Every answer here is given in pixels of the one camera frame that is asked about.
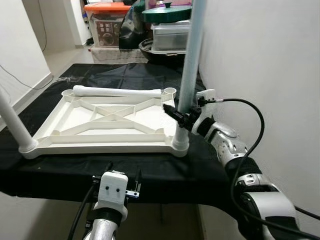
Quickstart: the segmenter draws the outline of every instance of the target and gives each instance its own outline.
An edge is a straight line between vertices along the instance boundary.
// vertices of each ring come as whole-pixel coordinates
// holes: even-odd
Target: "floor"
[[[44,57],[56,81],[72,64],[92,64],[88,47],[62,52],[45,52]],[[85,217],[75,239],[81,239]],[[117,240],[202,240],[198,206],[191,204],[129,204],[128,218],[121,224]]]

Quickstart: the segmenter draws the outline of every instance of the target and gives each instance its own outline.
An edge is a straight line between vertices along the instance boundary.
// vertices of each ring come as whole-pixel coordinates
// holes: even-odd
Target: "white plastic tray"
[[[33,136],[38,141],[36,149],[26,157],[83,153],[175,154],[172,138],[176,122],[164,112],[162,104],[174,106],[173,94],[163,93],[154,98],[140,95],[76,97],[73,90],[65,90]]]

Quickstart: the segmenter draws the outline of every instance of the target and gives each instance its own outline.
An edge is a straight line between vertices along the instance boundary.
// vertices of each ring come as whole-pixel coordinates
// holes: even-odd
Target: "black cable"
[[[41,20],[42,20],[42,25],[43,25],[43,31],[44,31],[44,47],[43,49],[41,49],[42,52],[44,52],[47,48],[47,31],[46,31],[46,26],[45,26],[45,20],[44,20],[44,16],[42,14],[42,10],[41,10],[41,5],[40,5],[40,0],[38,0],[38,5],[39,5],[39,10],[40,10],[40,16],[41,16]]]
[[[0,64],[0,68],[2,68],[3,71],[5,71],[7,74],[9,74],[11,77],[13,77],[13,78],[14,78],[15,80],[17,80],[19,83],[21,83],[22,85],[24,85],[24,86],[26,86],[26,87],[28,87],[28,88],[30,88],[30,89],[33,89],[33,90],[41,90],[41,89],[45,88],[46,86],[48,86],[48,85],[54,80],[54,76],[52,75],[51,80],[50,80],[48,83],[46,83],[44,86],[42,86],[42,87],[31,87],[31,86],[25,84],[24,82],[20,81],[16,76],[14,76],[13,74],[11,74],[10,72],[8,72],[1,64]]]
[[[244,161],[247,160],[249,154],[252,153],[252,151],[257,147],[257,145],[260,143],[262,137],[263,137],[263,134],[264,134],[264,131],[265,131],[265,120],[264,120],[264,117],[261,113],[261,111],[251,102],[247,101],[247,100],[244,100],[244,99],[240,99],[240,98],[228,98],[228,99],[220,99],[220,100],[210,100],[210,101],[207,101],[207,103],[222,103],[222,102],[240,102],[240,103],[244,103],[244,104],[247,104],[249,105],[250,107],[252,107],[256,113],[258,114],[259,118],[260,118],[260,122],[261,122],[261,127],[260,127],[260,132],[259,132],[259,135],[256,139],[256,141],[254,142],[254,144],[252,145],[252,147],[246,152],[246,154],[242,157],[242,159],[240,160],[240,163],[236,169],[236,172],[235,172],[235,175],[234,175],[234,178],[232,180],[232,183],[231,183],[231,186],[230,186],[230,196],[231,196],[231,200],[233,202],[233,204],[235,205],[235,207],[241,212],[243,213],[245,216],[249,217],[250,219],[252,220],[255,220],[256,222],[259,222],[263,225],[266,225],[268,227],[272,227],[272,228],[275,228],[275,229],[278,229],[278,230],[281,230],[283,232],[287,232],[287,233],[291,233],[291,234],[294,234],[294,235],[297,235],[297,236],[301,236],[301,237],[304,237],[304,238],[309,238],[309,239],[314,239],[314,240],[320,240],[320,237],[318,236],[315,236],[315,235],[312,235],[310,233],[307,233],[307,232],[303,232],[303,231],[299,231],[299,230],[295,230],[295,229],[292,229],[292,228],[289,228],[289,227],[286,227],[286,226],[282,226],[280,224],[276,224],[276,223],[273,223],[273,222],[270,222],[270,221],[266,221],[266,220],[263,220],[253,214],[251,214],[250,212],[247,212],[246,210],[244,210],[236,201],[235,199],[235,194],[234,194],[234,190],[235,190],[235,185],[236,185],[236,181],[238,179],[238,175],[239,175],[239,171],[240,171],[240,168],[241,168],[241,165],[243,164]]]
[[[304,209],[302,209],[302,208],[300,208],[300,207],[298,207],[298,206],[294,206],[294,208],[295,208],[295,210],[297,210],[297,211],[300,212],[300,213],[303,213],[303,214],[305,214],[305,215],[308,215],[308,216],[311,217],[311,218],[320,220],[320,216],[318,216],[318,215],[316,215],[316,214],[314,214],[314,213],[312,213],[312,212],[309,212],[309,211],[307,211],[307,210],[304,210]]]
[[[71,229],[70,229],[70,232],[69,232],[67,240],[72,240],[73,239],[75,231],[76,231],[76,227],[77,227],[79,219],[81,217],[81,214],[84,211],[86,203],[88,201],[88,198],[93,193],[93,191],[95,189],[95,186],[96,186],[96,184],[92,184],[92,186],[89,188],[88,192],[86,193],[83,201],[81,202],[81,205],[80,205],[80,207],[78,209],[78,212],[76,213],[76,216],[75,216],[75,218],[73,220],[73,223],[72,223],[72,226],[71,226]]]

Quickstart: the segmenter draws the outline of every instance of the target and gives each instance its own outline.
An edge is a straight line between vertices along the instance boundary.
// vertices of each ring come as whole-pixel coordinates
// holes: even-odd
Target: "plastic storage box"
[[[190,31],[189,21],[161,23],[159,25],[153,25],[152,29],[153,51],[181,52],[186,50]]]
[[[131,6],[123,2],[98,2],[84,6],[95,47],[118,47],[123,18]]]

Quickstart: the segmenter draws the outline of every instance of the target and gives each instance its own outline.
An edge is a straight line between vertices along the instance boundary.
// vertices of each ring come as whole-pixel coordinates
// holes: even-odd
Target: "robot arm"
[[[214,97],[215,91],[212,89],[197,94],[201,112],[193,110],[182,114],[169,105],[163,105],[163,109],[177,120],[180,127],[203,136],[215,148],[219,162],[232,180],[248,148],[234,129],[213,119],[214,104],[206,102]],[[262,220],[299,230],[294,205],[262,174],[252,158],[247,158],[241,164],[234,189],[237,203],[246,212]],[[293,234],[262,226],[250,218],[246,222],[239,222],[239,225],[242,226],[241,234],[247,239],[301,239]]]

